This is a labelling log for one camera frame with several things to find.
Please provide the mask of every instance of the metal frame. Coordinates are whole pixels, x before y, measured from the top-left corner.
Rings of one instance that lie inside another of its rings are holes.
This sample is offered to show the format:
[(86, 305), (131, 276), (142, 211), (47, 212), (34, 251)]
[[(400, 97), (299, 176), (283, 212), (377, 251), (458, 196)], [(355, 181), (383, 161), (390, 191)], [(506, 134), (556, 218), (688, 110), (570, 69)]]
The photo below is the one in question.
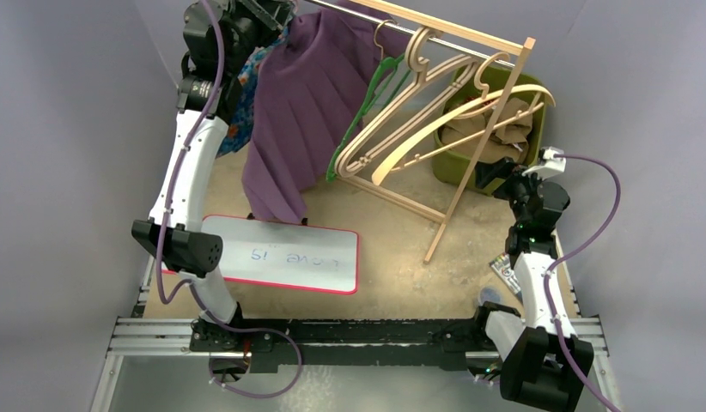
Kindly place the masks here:
[[(556, 234), (557, 249), (561, 252), (560, 241)], [(154, 259), (149, 258), (143, 281), (138, 294), (138, 302), (134, 314), (143, 315), (143, 309), (150, 292), (150, 279), (153, 274)], [(568, 283), (571, 285), (571, 296), (575, 302), (575, 290), (566, 269)], [(118, 375), (123, 366), (123, 360), (129, 356), (214, 356), (241, 359), (240, 352), (191, 352), (188, 348), (192, 338), (191, 321), (193, 319), (145, 319), (119, 318), (113, 329), (113, 336), (107, 349), (105, 365), (100, 376), (100, 383), (92, 405), (91, 412), (107, 412), (113, 400), (113, 393), (118, 382)], [(618, 393), (616, 379), (609, 361), (608, 346), (598, 318), (572, 318), (578, 336), (593, 344), (595, 358), (593, 360), (594, 377), (597, 379), (601, 392), (620, 409), (623, 408)], [(497, 352), (467, 352), (468, 359), (492, 359), (499, 357)]]

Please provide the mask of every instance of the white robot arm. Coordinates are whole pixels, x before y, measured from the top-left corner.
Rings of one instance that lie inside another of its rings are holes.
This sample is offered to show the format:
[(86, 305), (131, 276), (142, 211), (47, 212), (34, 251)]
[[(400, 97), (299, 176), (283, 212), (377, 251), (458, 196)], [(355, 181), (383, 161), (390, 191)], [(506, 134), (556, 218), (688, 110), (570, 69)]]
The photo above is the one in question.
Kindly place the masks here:
[(506, 249), (525, 307), (524, 321), (505, 307), (487, 309), (484, 332), (503, 360), (500, 393), (552, 411), (574, 410), (583, 389), (566, 361), (559, 334), (580, 370), (588, 371), (593, 364), (593, 346), (578, 339), (557, 281), (553, 231), (570, 198), (560, 185), (545, 179), (564, 171), (566, 160), (557, 156), (561, 153), (543, 148), (540, 163), (529, 168), (504, 161), (484, 179), (505, 179), (495, 196), (507, 199), (515, 216)]

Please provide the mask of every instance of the green bin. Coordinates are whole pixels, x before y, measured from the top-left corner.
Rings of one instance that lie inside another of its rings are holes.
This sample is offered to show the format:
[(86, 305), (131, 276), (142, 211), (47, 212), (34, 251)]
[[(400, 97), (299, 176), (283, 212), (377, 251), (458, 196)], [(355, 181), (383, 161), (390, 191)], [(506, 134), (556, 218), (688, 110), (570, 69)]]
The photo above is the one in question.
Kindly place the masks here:
[[(490, 85), (490, 90), (500, 90), (505, 87), (505, 82), (508, 80), (510, 75), (510, 70), (499, 69), (496, 67), (488, 67), (484, 70), (482, 74), (482, 83), (488, 83)], [(520, 77), (515, 82), (518, 84), (537, 84), (542, 85), (540, 80), (535, 77), (528, 76), (526, 74), (520, 74)], [(444, 104), (444, 112), (448, 112), (453, 106), (457, 106), (464, 100), (470, 97), (478, 97), (480, 95), (479, 90), (474, 87), (472, 80), (468, 81), (466, 85), (460, 89), (454, 96), (452, 96)], [(531, 103), (535, 98), (535, 92), (525, 92), (516, 95), (518, 99), (524, 100), (527, 103)], [(545, 124), (545, 107), (543, 106), (540, 110), (533, 113), (533, 129), (530, 134), (527, 135), (528, 151), (525, 158), (525, 165), (531, 166), (538, 161), (538, 152), (540, 151), (540, 141), (543, 137), (543, 126)], [(441, 140), (439, 139), (439, 131), (434, 132), (434, 141), (437, 148), (443, 146)], [(437, 179), (444, 183), (450, 183), (452, 185), (459, 185), (462, 178), (465, 175), (465, 171), (469, 164), (469, 158), (455, 152), (454, 150), (448, 150), (441, 154), (434, 156), (431, 159), (431, 168), (434, 171), (434, 175)], [(492, 196), (492, 193), (499, 187), (503, 179), (495, 179), (483, 189), (477, 188), (477, 177), (484, 176), (491, 170), (492, 165), (485, 163), (478, 163), (472, 176), (467, 182), (467, 189), (483, 193), (487, 196)]]

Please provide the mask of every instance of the cable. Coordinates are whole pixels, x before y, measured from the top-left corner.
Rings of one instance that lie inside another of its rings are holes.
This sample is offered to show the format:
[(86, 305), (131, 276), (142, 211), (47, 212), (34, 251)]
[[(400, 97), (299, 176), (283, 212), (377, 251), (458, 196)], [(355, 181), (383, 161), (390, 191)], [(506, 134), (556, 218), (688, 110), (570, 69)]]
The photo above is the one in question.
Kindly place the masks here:
[(176, 162), (173, 164), (173, 170), (171, 176), (168, 178), (168, 187), (166, 188), (166, 200), (163, 204), (163, 218), (161, 219), (161, 230), (158, 233), (158, 246), (155, 250), (155, 282), (158, 284), (158, 295), (161, 298), (161, 303), (168, 305), (171, 300), (176, 296), (185, 284), (191, 284), (190, 279), (185, 279), (171, 291), (171, 294), (166, 297), (166, 293), (163, 290), (163, 279), (161, 273), (161, 262), (163, 261), (163, 244), (166, 239), (166, 226), (168, 225), (168, 220), (171, 217), (171, 202), (173, 201), (173, 190), (176, 188), (176, 181), (179, 179), (179, 173), (181, 171), (181, 164), (184, 163), (184, 158), (186, 157), (186, 152), (189, 150), (189, 144), (192, 142), (193, 137), (196, 135), (199, 125), (204, 121), (206, 115), (209, 114), (211, 110), (211, 105), (214, 104), (216, 95), (219, 93), (219, 88), (222, 85), (222, 76), (224, 74), (224, 41), (222, 40), (222, 28), (219, 27), (219, 22), (216, 21), (214, 17), (214, 11), (207, 0), (199, 0), (199, 3), (204, 7), (206, 14), (209, 16), (211, 21), (211, 26), (214, 28), (214, 35), (216, 36), (216, 50), (218, 53), (217, 64), (216, 64), (216, 77), (214, 78), (214, 84), (209, 92), (209, 99), (206, 100), (204, 108), (198, 115), (196, 122), (194, 122), (192, 128), (189, 130), (189, 134), (186, 135), (184, 140), (184, 147), (180, 150), (179, 156), (176, 158)]
[(545, 298), (548, 300), (548, 306), (551, 309), (551, 314), (554, 318), (554, 324), (556, 326), (556, 331), (557, 331), (557, 337), (558, 337), (558, 343), (560, 343), (560, 349), (563, 351), (563, 354), (565, 355), (566, 361), (569, 363), (570, 367), (573, 369), (573, 372), (575, 372), (575, 375), (578, 376), (578, 379), (583, 382), (583, 384), (588, 388), (591, 393), (598, 399), (601, 403), (603, 403), (609, 410), (613, 412), (621, 412), (619, 408), (616, 407), (611, 401), (609, 401), (600, 391), (598, 388), (596, 388), (596, 385), (588, 380), (588, 376), (583, 373), (583, 371), (578, 367), (578, 364), (575, 363), (575, 359), (573, 359), (573, 356), (570, 354), (570, 350), (568, 349), (568, 346), (565, 344), (565, 336), (563, 335), (563, 327), (561, 326), (560, 318), (558, 317), (557, 314), (557, 309), (556, 309), (556, 302), (553, 299), (553, 295), (551, 293), (551, 287), (550, 287), (550, 279), (551, 275), (553, 273), (553, 270), (562, 262), (565, 262), (566, 260), (572, 258), (573, 256), (577, 255), (580, 253), (583, 249), (588, 247), (590, 244), (593, 243), (596, 238), (598, 238), (604, 230), (606, 230), (606, 227), (611, 223), (613, 220), (613, 216), (616, 214), (616, 210), (618, 209), (618, 204), (621, 202), (621, 182), (618, 180), (618, 175), (616, 174), (616, 171), (613, 170), (610, 166), (605, 164), (603, 161), (599, 161), (598, 159), (594, 159), (591, 157), (587, 156), (579, 156), (575, 154), (556, 154), (555, 157), (559, 158), (564, 158), (564, 159), (577, 159), (580, 161), (589, 161), (591, 163), (594, 163), (596, 165), (599, 165), (603, 167), (605, 170), (608, 171), (608, 173), (611, 174), (611, 177), (613, 178), (613, 183), (616, 185), (616, 198), (613, 201), (613, 207), (611, 208), (611, 213), (608, 214), (608, 217), (606, 217), (606, 220), (601, 224), (599, 227), (599, 230), (596, 231), (588, 240), (583, 242), (582, 245), (576, 247), (572, 252), (565, 254), (564, 256), (558, 258), (555, 262), (553, 262), (548, 269), (545, 271), (545, 277), (543, 282), (545, 282)]
[(206, 305), (203, 303), (203, 301), (201, 301), (201, 298), (199, 297), (193, 283), (191, 284), (189, 289), (191, 290), (192, 296), (193, 296), (194, 300), (196, 301), (198, 307), (200, 307), (201, 310), (206, 314), (206, 316), (208, 316), (209, 319), (211, 319), (220, 328), (222, 328), (224, 330), (228, 330), (230, 332), (234, 332), (234, 333), (264, 332), (264, 333), (277, 334), (279, 336), (282, 336), (287, 342), (289, 342), (289, 344), (292, 346), (292, 349), (295, 350), (295, 354), (297, 355), (297, 371), (295, 371), (295, 376), (292, 378), (292, 380), (290, 381), (290, 383), (287, 386), (285, 386), (284, 388), (282, 388), (281, 390), (276, 391), (276, 392), (258, 394), (258, 393), (243, 391), (241, 389), (234, 388), (233, 386), (229, 386), (229, 385), (225, 384), (224, 382), (221, 382), (219, 379), (216, 378), (216, 376), (214, 376), (214, 370), (210, 364), (209, 373), (211, 375), (211, 382), (214, 382), (215, 384), (221, 386), (223, 389), (226, 389), (228, 391), (232, 391), (232, 392), (239, 394), (239, 395), (242, 395), (244, 397), (251, 397), (254, 399), (269, 399), (271, 397), (278, 397), (278, 396), (282, 395), (283, 393), (292, 389), (293, 386), (295, 386), (295, 384), (297, 383), (297, 380), (300, 379), (300, 375), (302, 374), (302, 352), (300, 351), (300, 347), (297, 346), (297, 343), (295, 343), (295, 341), (293, 341), (291, 337), (289, 337), (289, 336), (285, 335), (284, 333), (282, 333), (281, 331), (275, 330), (275, 329), (269, 329), (269, 328), (239, 329), (239, 328), (235, 328), (233, 326), (229, 326), (228, 324), (223, 323), (221, 321), (221, 319), (217, 318), (216, 316), (214, 316), (213, 313), (211, 313), (209, 311), (209, 308), (206, 307)]

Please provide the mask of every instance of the sandy floor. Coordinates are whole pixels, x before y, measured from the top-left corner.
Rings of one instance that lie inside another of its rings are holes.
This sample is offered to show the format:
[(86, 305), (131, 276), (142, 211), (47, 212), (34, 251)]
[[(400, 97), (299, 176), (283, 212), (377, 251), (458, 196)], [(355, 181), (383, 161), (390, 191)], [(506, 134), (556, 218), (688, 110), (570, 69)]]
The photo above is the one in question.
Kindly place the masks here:
[[(430, 146), (432, 142), (422, 144)], [(206, 197), (207, 215), (246, 216), (250, 212), (240, 181), (245, 160), (246, 150), (242, 150), (215, 161)], [(367, 178), (370, 172), (365, 172), (361, 176)], [(456, 190), (439, 182), (428, 162), (391, 175), (384, 186), (442, 211), (446, 211)], [(514, 221), (504, 201), (467, 191), (431, 263), (424, 264), (423, 257), (437, 224), (341, 181), (321, 180), (304, 193), (304, 198), (310, 225), (349, 229), (361, 235), (358, 291), (336, 295), (228, 282), (245, 316), (467, 318), (474, 313), (480, 290), (485, 286), (499, 290), (503, 304), (522, 312), (520, 302), (488, 265), (503, 251), (508, 228)], [(171, 284), (172, 278), (167, 276), (166, 281)], [(573, 317), (575, 308), (562, 270), (560, 281)], [(154, 288), (144, 316), (197, 315), (198, 309), (186, 290), (171, 305), (163, 306)]]

